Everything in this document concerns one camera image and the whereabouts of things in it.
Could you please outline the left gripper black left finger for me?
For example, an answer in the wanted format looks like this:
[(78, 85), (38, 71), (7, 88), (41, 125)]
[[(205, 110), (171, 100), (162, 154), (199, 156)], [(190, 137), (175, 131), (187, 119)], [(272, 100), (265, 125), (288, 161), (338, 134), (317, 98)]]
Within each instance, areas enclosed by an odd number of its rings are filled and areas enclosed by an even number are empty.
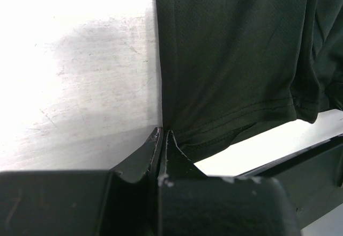
[(1, 235), (153, 235), (163, 129), (111, 169), (1, 173)]

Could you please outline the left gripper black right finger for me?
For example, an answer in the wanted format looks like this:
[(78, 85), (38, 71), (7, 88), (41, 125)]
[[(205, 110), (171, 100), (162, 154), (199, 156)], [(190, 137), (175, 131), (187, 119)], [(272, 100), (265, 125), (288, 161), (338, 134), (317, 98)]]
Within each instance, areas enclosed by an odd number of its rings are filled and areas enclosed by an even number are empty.
[(207, 176), (164, 138), (158, 177), (158, 235), (300, 235), (275, 178)]

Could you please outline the black t shirt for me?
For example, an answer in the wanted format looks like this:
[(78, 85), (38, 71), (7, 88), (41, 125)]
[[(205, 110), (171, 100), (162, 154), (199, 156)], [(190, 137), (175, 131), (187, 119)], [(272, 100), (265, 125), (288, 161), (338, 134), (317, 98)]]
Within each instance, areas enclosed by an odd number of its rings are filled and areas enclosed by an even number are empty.
[(342, 0), (156, 0), (163, 126), (194, 162), (342, 109)]

